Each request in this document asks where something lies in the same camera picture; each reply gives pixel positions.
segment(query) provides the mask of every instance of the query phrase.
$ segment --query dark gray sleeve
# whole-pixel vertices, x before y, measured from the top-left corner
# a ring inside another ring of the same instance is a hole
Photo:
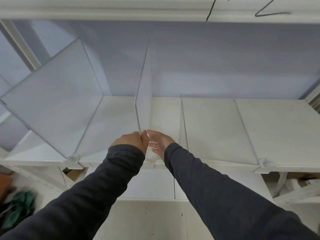
[[[176,143],[167,147],[164,162],[215,240],[320,239],[296,214],[210,168]]]
[[[106,159],[93,173],[0,240],[93,239],[144,159],[142,151],[132,145],[110,147]]]

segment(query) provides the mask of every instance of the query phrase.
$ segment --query right hand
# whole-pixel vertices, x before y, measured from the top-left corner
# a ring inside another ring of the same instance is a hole
[[[175,141],[170,136],[158,131],[148,129],[146,132],[149,134],[149,140],[155,142],[149,142],[149,146],[153,147],[152,151],[158,154],[162,161],[165,161],[165,150],[170,144],[175,143]]]

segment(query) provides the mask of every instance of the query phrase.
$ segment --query hand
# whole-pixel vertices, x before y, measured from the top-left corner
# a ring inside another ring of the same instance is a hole
[[[153,147],[152,151],[155,154],[158,154],[162,161],[165,161],[165,150],[167,149],[168,145],[175,143],[175,141],[170,136],[167,136],[161,132],[150,129],[146,131],[149,134],[149,140],[155,142],[149,142],[149,146]]]
[[[114,143],[111,144],[112,146],[115,145],[132,145],[138,149],[140,149],[144,155],[146,155],[147,148],[149,143],[149,137],[147,135],[147,132],[144,130],[141,133],[141,136],[138,131],[135,131],[134,133],[123,135],[120,138],[116,139]]]

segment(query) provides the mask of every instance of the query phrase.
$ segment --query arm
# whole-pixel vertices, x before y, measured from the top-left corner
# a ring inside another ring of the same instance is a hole
[[[111,206],[124,193],[127,184],[143,164],[149,139],[144,132],[142,137],[145,145],[142,145],[139,133],[136,136],[141,146],[132,143],[130,138],[129,141],[115,141],[108,149],[106,159],[93,173],[0,239],[93,239]]]
[[[147,132],[158,143],[149,144],[155,147],[152,151],[163,158],[215,240],[320,239],[293,212],[210,168],[172,138]]]

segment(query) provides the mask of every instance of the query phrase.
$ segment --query left hand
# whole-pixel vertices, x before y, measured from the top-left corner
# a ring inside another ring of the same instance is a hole
[[[149,137],[145,130],[141,133],[141,136],[138,131],[135,131],[134,133],[123,135],[120,138],[116,139],[114,143],[111,144],[111,147],[123,144],[132,145],[140,149],[143,154],[146,155],[149,144]]]

